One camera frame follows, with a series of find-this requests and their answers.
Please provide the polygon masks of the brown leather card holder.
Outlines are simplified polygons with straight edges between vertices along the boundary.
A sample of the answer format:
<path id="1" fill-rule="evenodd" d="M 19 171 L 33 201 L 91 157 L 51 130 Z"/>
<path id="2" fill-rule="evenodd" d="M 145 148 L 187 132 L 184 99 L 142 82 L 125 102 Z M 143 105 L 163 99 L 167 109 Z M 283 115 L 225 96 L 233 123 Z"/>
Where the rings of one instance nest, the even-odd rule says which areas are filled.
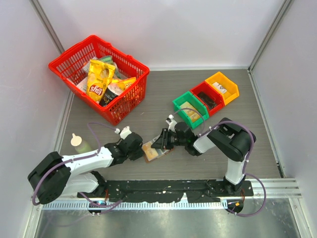
<path id="1" fill-rule="evenodd" d="M 142 150 L 144 151 L 144 158 L 147 163 L 152 162 L 155 159 L 158 159 L 162 156 L 165 156 L 172 150 L 165 150 L 165 149 L 155 149 L 152 148 L 151 145 L 158 139 L 158 136 L 154 137 L 149 142 L 143 144 Z"/>

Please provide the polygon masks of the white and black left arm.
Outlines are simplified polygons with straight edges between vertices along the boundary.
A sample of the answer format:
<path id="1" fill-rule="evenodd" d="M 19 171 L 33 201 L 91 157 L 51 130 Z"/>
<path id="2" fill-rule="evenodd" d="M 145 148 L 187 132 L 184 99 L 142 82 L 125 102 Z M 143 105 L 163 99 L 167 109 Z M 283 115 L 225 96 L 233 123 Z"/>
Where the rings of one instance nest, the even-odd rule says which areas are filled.
<path id="1" fill-rule="evenodd" d="M 61 156 L 57 151 L 49 153 L 28 175 L 34 190 L 33 204 L 48 204 L 62 194 L 73 192 L 103 196 L 106 182 L 96 169 L 141 158 L 142 145 L 141 136 L 131 132 L 116 143 L 108 143 L 94 151 L 71 156 Z"/>

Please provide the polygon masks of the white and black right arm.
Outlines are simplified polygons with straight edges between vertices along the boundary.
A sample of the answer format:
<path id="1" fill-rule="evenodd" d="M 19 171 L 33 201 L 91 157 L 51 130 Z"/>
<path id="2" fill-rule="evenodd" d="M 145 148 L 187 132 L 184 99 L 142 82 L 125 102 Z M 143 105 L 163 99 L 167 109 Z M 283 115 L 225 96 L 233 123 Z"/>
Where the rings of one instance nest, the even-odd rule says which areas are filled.
<path id="1" fill-rule="evenodd" d="M 185 122 L 168 119 L 167 123 L 169 127 L 162 129 L 152 148 L 171 150 L 175 146 L 183 146 L 190 155 L 200 156 L 216 147 L 228 158 L 223 178 L 225 193 L 234 196 L 242 190 L 246 163 L 256 142 L 256 136 L 249 129 L 223 118 L 204 133 L 195 135 Z"/>

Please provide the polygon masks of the gold credit card left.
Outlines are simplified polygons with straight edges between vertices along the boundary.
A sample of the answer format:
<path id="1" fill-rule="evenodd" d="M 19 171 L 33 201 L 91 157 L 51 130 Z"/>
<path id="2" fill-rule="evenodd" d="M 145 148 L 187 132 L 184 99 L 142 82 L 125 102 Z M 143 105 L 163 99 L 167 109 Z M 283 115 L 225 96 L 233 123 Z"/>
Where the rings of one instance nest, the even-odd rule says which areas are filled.
<path id="1" fill-rule="evenodd" d="M 145 153 L 145 158 L 148 162 L 154 160 L 159 156 L 155 148 L 151 147 L 152 143 L 149 141 L 142 146 L 142 150 Z"/>

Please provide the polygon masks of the gold cards in green bin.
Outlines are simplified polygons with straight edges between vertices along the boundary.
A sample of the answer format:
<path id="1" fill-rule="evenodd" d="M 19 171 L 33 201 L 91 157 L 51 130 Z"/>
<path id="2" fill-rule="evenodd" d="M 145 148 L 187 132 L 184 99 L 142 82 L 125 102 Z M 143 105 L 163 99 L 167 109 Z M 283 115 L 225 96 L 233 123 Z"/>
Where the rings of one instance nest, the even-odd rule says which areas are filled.
<path id="1" fill-rule="evenodd" d="M 182 112 L 187 115 L 191 122 L 196 122 L 201 118 L 201 116 L 198 114 L 198 111 L 189 102 L 184 102 L 180 105 L 180 108 L 184 109 Z"/>

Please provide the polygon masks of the green plastic bin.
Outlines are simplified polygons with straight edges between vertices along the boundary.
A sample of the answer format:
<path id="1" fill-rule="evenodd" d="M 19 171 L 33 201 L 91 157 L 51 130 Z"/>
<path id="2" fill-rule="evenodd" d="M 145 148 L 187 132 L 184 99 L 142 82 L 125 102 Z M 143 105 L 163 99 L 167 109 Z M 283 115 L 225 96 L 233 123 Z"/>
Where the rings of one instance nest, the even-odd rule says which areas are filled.
<path id="1" fill-rule="evenodd" d="M 174 110 L 178 111 L 179 109 L 181 109 L 180 105 L 184 102 L 189 102 L 202 116 L 196 122 L 191 122 L 187 115 L 182 112 L 182 110 L 177 113 L 192 129 L 197 128 L 204 121 L 209 119 L 210 116 L 205 105 L 189 91 L 173 100 Z"/>

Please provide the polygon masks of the green squeeze bottle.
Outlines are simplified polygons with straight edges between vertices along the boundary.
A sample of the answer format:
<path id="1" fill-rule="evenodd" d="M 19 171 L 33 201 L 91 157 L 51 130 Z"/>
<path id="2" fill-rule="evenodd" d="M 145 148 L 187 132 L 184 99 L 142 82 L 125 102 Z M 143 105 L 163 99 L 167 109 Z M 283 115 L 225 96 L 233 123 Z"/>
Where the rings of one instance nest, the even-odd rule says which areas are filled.
<path id="1" fill-rule="evenodd" d="M 87 141 L 85 141 L 81 136 L 76 135 L 75 133 L 72 133 L 70 144 L 75 149 L 77 154 L 84 154 L 93 150 Z"/>

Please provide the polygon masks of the dark item in red bin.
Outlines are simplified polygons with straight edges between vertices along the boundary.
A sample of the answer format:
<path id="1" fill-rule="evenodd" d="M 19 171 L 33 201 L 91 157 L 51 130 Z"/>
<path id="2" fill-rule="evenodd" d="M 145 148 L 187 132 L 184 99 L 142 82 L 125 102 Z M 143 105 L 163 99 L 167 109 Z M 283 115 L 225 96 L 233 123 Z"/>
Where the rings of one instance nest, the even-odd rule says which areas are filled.
<path id="1" fill-rule="evenodd" d="M 213 97 L 212 95 L 208 95 L 205 92 L 199 92 L 197 96 L 207 105 L 209 110 L 221 107 L 221 102 L 218 98 Z"/>

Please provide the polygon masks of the yellow snack packet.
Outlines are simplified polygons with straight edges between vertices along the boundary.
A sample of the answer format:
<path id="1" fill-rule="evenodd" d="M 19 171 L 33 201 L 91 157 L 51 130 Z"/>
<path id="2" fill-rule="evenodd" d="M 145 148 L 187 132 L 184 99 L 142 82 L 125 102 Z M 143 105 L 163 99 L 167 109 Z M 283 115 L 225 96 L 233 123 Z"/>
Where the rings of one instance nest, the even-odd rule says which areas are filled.
<path id="1" fill-rule="evenodd" d="M 136 81 L 136 77 L 127 79 L 113 79 L 112 83 L 116 84 L 121 90 L 126 90 Z"/>

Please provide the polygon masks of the yellow Lays chips bag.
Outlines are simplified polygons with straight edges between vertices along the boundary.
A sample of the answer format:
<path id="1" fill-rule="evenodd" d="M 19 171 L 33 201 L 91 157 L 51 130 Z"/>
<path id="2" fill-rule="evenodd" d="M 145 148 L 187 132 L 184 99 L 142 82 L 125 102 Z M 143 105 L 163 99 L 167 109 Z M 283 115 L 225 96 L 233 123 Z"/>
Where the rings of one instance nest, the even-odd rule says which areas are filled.
<path id="1" fill-rule="evenodd" d="M 111 83 L 116 67 L 100 60 L 91 59 L 87 78 L 86 94 L 95 102 L 99 102 Z"/>

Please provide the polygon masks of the white label in yellow bin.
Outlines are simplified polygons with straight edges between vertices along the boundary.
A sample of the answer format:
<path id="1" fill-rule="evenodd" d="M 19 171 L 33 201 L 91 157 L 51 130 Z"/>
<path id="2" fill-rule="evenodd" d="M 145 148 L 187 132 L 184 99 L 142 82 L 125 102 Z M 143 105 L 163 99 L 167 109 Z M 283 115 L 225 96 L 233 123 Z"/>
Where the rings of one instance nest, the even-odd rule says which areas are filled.
<path id="1" fill-rule="evenodd" d="M 227 92 L 226 88 L 223 87 L 221 84 L 219 84 L 218 82 L 214 82 L 212 84 L 213 87 L 215 87 L 221 94 L 225 94 Z"/>

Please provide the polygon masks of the yellow plastic bin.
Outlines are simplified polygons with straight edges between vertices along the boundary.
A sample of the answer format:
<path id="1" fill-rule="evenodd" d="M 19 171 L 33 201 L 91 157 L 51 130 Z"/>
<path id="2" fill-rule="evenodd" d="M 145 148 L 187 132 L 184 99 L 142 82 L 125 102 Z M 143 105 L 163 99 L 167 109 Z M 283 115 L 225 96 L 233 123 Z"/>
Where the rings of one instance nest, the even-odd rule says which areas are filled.
<path id="1" fill-rule="evenodd" d="M 237 84 L 231 81 L 220 71 L 207 78 L 205 82 L 222 96 L 225 106 L 240 96 Z M 218 82 L 223 87 L 225 87 L 227 92 L 225 94 L 221 94 L 215 87 L 212 86 L 214 82 Z"/>

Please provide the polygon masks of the green snack packet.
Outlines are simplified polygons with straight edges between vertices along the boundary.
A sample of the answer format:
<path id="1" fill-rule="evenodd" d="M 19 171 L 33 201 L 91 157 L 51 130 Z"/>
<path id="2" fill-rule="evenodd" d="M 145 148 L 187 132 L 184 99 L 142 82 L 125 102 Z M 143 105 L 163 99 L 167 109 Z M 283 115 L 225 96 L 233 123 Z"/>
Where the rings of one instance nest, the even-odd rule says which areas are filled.
<path id="1" fill-rule="evenodd" d="M 113 64 L 112 56 L 104 56 L 99 58 L 99 60 L 108 64 Z"/>

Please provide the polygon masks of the red plastic shopping basket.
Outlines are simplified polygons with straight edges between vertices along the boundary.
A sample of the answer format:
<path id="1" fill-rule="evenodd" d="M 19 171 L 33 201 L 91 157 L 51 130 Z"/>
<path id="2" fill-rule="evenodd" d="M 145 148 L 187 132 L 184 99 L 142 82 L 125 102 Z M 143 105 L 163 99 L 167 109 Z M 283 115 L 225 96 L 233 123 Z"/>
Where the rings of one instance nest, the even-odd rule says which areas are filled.
<path id="1" fill-rule="evenodd" d="M 104 57 L 111 55 L 118 66 L 118 72 L 130 78 L 136 77 L 136 82 L 132 84 L 121 95 L 115 98 L 106 107 L 89 98 L 86 93 L 76 87 L 85 77 L 82 70 L 85 63 L 93 57 Z M 83 41 L 75 44 L 58 58 L 49 63 L 49 69 L 55 73 L 69 89 L 99 115 L 105 118 L 112 125 L 121 122 L 136 106 L 145 98 L 147 76 L 150 70 L 147 66 L 127 55 L 111 43 L 104 41 L 96 35 L 91 35 Z"/>

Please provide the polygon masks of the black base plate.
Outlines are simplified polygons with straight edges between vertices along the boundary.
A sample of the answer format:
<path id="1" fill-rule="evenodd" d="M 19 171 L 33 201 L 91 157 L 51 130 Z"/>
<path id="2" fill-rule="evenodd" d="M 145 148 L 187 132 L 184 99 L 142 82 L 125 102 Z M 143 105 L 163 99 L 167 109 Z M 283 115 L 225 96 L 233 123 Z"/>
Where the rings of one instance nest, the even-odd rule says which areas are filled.
<path id="1" fill-rule="evenodd" d="M 254 195 L 249 180 L 237 190 L 229 183 L 216 179 L 191 180 L 109 180 L 100 191 L 85 193 L 89 198 L 108 198 L 110 202 L 122 200 L 130 203 L 180 202 L 186 195 L 189 203 L 220 201 L 221 197 L 251 197 Z"/>

